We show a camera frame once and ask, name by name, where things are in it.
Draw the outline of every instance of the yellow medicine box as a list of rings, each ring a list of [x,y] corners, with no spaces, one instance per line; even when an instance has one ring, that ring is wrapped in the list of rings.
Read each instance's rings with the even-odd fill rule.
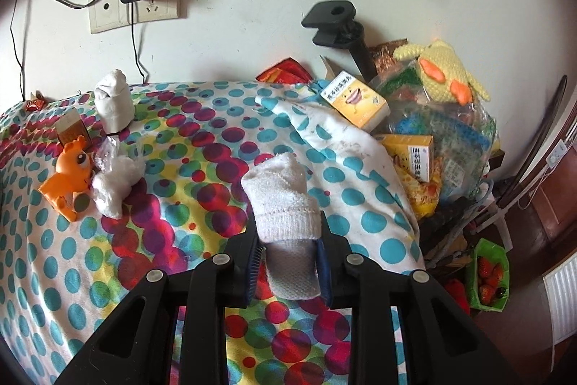
[[[431,180],[433,136],[386,134],[381,144],[400,168],[419,181]]]
[[[366,132],[371,132],[391,112],[385,99],[345,71],[333,79],[321,95],[341,115]]]

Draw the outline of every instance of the green basket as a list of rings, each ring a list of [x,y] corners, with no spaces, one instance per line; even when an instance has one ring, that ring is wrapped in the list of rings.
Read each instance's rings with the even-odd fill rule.
[[[495,301],[493,305],[483,305],[479,300],[477,258],[480,256],[487,258],[493,265],[501,263],[503,266],[504,276],[498,287],[505,287],[507,292],[503,298]],[[503,312],[507,299],[509,298],[509,260],[507,259],[505,249],[502,246],[496,245],[484,238],[479,240],[475,247],[472,261],[466,268],[466,289],[467,299],[471,308],[483,310],[485,312]]]

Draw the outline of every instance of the small cardboard box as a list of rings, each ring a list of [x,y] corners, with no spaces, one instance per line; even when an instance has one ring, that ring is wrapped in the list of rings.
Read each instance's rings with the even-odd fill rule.
[[[333,79],[321,95],[341,115],[366,132],[371,132],[391,112],[385,99],[345,71]]]
[[[381,144],[399,167],[419,181],[431,181],[433,136],[387,134]]]
[[[86,145],[84,150],[88,149],[92,144],[92,140],[88,134],[88,130],[80,118],[80,114],[76,108],[69,109],[64,113],[55,123],[56,134],[60,144],[71,143],[78,136],[83,135],[86,138]]]

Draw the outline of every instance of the screw head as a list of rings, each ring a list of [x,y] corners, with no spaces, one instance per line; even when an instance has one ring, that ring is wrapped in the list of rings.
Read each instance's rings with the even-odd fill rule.
[[[425,284],[429,281],[430,276],[423,270],[415,271],[413,273],[413,279],[417,282]]]
[[[362,264],[363,261],[365,261],[365,259],[362,257],[362,255],[358,253],[351,253],[350,255],[347,256],[348,264],[359,265]]]
[[[146,280],[148,282],[157,282],[160,281],[163,276],[164,274],[161,270],[152,270],[146,273]]]
[[[212,257],[212,262],[217,265],[227,264],[230,261],[230,256],[226,253],[219,253]]]

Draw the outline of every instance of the white cloth bundle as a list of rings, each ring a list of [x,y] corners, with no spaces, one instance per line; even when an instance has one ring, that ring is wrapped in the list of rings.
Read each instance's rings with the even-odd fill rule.
[[[321,217],[316,199],[307,194],[307,178],[290,153],[278,154],[249,170],[241,180],[265,244],[270,289],[284,299],[320,294],[316,242]]]
[[[122,200],[144,176],[146,161],[138,148],[135,158],[130,158],[118,138],[108,137],[94,155],[94,166],[100,170],[92,178],[91,196],[96,209],[111,219],[122,217]]]
[[[135,117],[131,89],[119,69],[107,74],[94,89],[94,105],[106,134],[122,131]]]

